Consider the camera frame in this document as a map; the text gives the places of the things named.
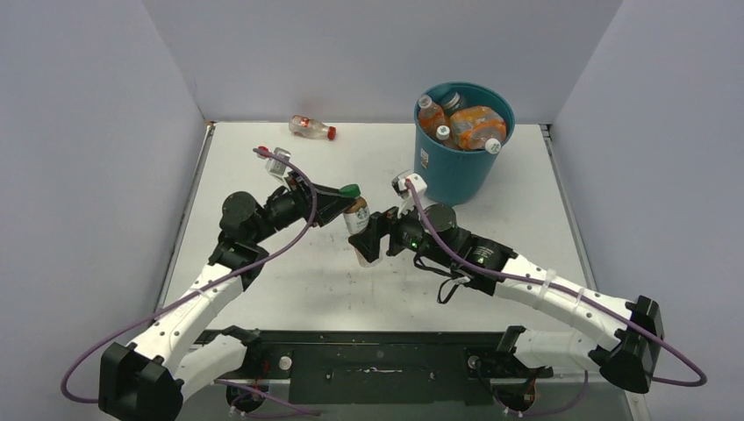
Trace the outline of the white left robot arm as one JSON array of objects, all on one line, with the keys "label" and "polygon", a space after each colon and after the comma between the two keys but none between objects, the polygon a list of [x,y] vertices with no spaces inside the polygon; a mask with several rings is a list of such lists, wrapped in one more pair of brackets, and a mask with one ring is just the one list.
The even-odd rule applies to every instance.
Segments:
[{"label": "white left robot arm", "polygon": [[245,191],[221,206],[218,244],[201,275],[128,345],[113,343],[100,363],[98,407],[118,420],[174,420],[183,403],[220,373],[207,362],[181,362],[207,325],[258,277],[269,257],[260,243],[304,220],[323,226],[352,207],[355,185],[340,189],[307,182],[292,171],[265,204]]}]

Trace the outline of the red cap clear bottle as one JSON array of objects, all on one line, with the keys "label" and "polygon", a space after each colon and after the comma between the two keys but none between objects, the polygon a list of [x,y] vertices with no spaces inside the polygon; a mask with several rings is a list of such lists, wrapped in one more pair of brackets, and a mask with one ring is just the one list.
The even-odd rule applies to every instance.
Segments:
[{"label": "red cap clear bottle", "polygon": [[293,116],[289,121],[289,130],[292,134],[307,139],[335,140],[336,127],[325,125],[317,119],[300,115]]}]

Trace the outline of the large orange label bottle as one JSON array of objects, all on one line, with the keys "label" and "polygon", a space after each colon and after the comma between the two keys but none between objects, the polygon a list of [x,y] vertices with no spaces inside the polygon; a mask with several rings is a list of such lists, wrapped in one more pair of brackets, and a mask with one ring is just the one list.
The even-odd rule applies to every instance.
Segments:
[{"label": "large orange label bottle", "polygon": [[435,132],[435,138],[443,145],[454,150],[460,150],[457,141],[454,139],[450,128],[447,125],[440,125]]}]

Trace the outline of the crushed orange label bottle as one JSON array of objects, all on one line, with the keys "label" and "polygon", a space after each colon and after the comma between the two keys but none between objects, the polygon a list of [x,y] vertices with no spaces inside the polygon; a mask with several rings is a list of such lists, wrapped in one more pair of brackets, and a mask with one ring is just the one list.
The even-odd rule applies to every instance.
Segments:
[{"label": "crushed orange label bottle", "polygon": [[465,151],[484,150],[498,154],[507,138],[505,120],[490,107],[477,105],[455,112],[449,118],[454,142]]}]

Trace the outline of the green cap coffee bottle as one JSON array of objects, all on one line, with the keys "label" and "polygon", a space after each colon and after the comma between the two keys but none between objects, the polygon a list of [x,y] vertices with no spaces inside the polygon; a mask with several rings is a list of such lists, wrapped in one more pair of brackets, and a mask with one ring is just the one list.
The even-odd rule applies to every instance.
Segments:
[{"label": "green cap coffee bottle", "polygon": [[350,236],[363,232],[369,222],[370,211],[368,203],[361,196],[361,189],[357,184],[348,184],[340,188],[340,193],[354,202],[344,210],[343,218]]}]

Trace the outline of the slim orange label bottle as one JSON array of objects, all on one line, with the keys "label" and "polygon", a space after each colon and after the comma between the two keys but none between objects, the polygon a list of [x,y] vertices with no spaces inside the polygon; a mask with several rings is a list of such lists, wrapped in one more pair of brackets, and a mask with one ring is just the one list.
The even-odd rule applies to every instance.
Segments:
[{"label": "slim orange label bottle", "polygon": [[428,95],[418,99],[418,123],[421,129],[432,138],[440,126],[448,126],[448,119],[441,106]]}]

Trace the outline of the clear plastic jar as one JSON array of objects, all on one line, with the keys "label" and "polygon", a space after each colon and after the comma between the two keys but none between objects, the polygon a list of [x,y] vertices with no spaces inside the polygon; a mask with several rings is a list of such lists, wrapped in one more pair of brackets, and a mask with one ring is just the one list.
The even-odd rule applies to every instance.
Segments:
[{"label": "clear plastic jar", "polygon": [[463,110],[468,107],[467,98],[463,96],[459,91],[451,90],[446,93],[441,99],[440,107],[447,117],[452,116],[457,111]]}]

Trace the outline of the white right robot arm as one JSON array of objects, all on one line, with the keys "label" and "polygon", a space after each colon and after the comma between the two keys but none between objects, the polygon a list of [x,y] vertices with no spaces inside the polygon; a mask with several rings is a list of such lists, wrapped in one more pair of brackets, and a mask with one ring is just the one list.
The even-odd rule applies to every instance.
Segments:
[{"label": "white right robot arm", "polygon": [[522,303],[573,328],[568,333],[512,327],[506,345],[496,352],[497,366],[507,375],[527,368],[565,367],[598,372],[633,393],[650,390],[661,347],[638,330],[663,337],[655,300],[607,296],[561,278],[508,246],[459,227],[449,206],[431,205],[426,216],[440,243],[416,211],[399,215],[397,208],[373,213],[368,226],[348,242],[373,262],[381,257],[381,240],[387,237],[389,256],[409,250],[463,279],[467,288]]}]

